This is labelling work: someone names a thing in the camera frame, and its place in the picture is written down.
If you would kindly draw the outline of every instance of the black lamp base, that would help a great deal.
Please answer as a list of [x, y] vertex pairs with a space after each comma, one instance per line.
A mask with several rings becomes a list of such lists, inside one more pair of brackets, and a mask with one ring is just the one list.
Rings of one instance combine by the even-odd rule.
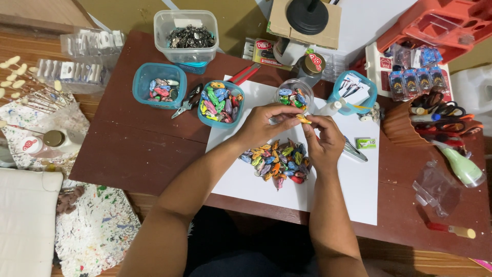
[[305, 35], [319, 34], [328, 24], [328, 10], [319, 0], [293, 0], [286, 17], [294, 30]]

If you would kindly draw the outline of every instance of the green bottle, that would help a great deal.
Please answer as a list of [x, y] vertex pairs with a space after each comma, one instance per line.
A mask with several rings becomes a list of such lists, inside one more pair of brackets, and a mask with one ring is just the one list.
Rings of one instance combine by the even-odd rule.
[[468, 188], [478, 187], [487, 177], [472, 161], [461, 156], [449, 147], [438, 145], [437, 148], [448, 158], [451, 168], [460, 181]]

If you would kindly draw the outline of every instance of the jar lid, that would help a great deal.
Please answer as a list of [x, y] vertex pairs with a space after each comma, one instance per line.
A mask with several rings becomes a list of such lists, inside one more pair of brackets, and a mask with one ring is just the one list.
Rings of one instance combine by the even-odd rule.
[[326, 63], [323, 56], [318, 53], [311, 53], [306, 56], [301, 66], [304, 72], [309, 75], [318, 75], [325, 69]]
[[43, 149], [43, 142], [36, 137], [26, 137], [21, 141], [21, 149], [24, 153], [35, 154]]
[[51, 130], [44, 134], [43, 142], [50, 147], [58, 147], [65, 142], [65, 135], [58, 130]]

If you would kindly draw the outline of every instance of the blue plastic container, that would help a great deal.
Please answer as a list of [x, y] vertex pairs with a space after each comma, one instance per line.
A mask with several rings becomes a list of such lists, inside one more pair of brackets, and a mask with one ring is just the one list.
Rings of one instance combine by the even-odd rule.
[[194, 73], [194, 74], [203, 74], [207, 69], [207, 65], [209, 62], [200, 62], [200, 63], [174, 63], [176, 66], [183, 69], [183, 71]]
[[233, 123], [218, 122], [218, 121], [215, 121], [215, 120], [212, 120], [212, 119], [208, 119], [207, 117], [205, 117], [205, 115], [203, 115], [201, 113], [200, 108], [198, 108], [197, 109], [198, 110], [198, 118], [200, 118], [200, 121], [202, 121], [206, 125], [208, 125], [210, 127], [214, 127], [214, 128], [230, 129], [230, 128], [236, 127], [238, 125], [238, 123], [239, 123], [239, 119], [241, 117], [241, 114], [243, 113], [243, 106], [244, 106], [244, 103], [245, 103], [245, 93], [243, 92], [243, 90], [239, 86], [236, 86], [233, 83], [229, 83], [229, 82], [222, 81], [222, 80], [210, 81], [210, 82], [208, 82], [205, 85], [204, 88], [210, 86], [210, 83], [212, 83], [212, 82], [221, 82], [221, 83], [223, 83], [225, 85], [225, 87], [227, 89], [229, 89], [231, 91], [231, 94], [232, 95], [237, 96], [237, 95], [241, 94], [243, 96], [243, 100], [241, 102], [239, 102], [238, 117], [236, 118], [236, 121], [234, 121]]
[[[360, 73], [353, 71], [353, 70], [345, 71], [340, 76], [338, 76], [337, 81], [335, 82], [335, 85], [333, 87], [333, 92], [330, 95], [330, 97], [328, 97], [327, 103], [332, 103], [332, 102], [340, 100], [340, 94], [338, 94], [338, 90], [336, 90], [335, 88], [339, 88], [341, 86], [343, 79], [345, 79], [345, 77], [349, 73], [355, 74], [357, 77], [359, 77], [361, 79], [361, 83], [369, 86], [369, 98], [367, 98], [359, 106], [364, 106], [364, 107], [374, 106], [374, 103], [376, 102], [376, 97], [377, 97], [376, 85], [373, 82], [371, 82], [369, 79], [367, 79], [366, 77], [361, 75]], [[338, 110], [338, 112], [343, 114], [343, 115], [351, 115], [354, 113], [367, 113], [369, 111], [370, 111], [370, 109], [358, 109], [350, 103], [347, 103], [346, 106], [342, 106], [342, 108]]]
[[[178, 97], [172, 102], [153, 102], [150, 98], [149, 85], [152, 80], [159, 78], [176, 80], [180, 83]], [[181, 68], [167, 64], [145, 63], [137, 70], [133, 77], [133, 97], [142, 104], [161, 109], [178, 109], [186, 94], [186, 74]]]

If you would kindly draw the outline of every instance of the hand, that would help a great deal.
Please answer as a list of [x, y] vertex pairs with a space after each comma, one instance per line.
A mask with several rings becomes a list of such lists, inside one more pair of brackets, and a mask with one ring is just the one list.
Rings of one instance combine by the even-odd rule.
[[[331, 116], [308, 115], [312, 124], [303, 124], [304, 135], [307, 140], [309, 160], [317, 172], [336, 170], [338, 159], [345, 146], [345, 137], [338, 129]], [[319, 141], [314, 128], [320, 131]]]
[[258, 148], [276, 135], [301, 123], [299, 119], [294, 117], [276, 125], [270, 125], [270, 117], [281, 113], [292, 113], [295, 115], [303, 112], [299, 108], [283, 104], [268, 104], [254, 107], [243, 126], [233, 137], [244, 146], [245, 150]]

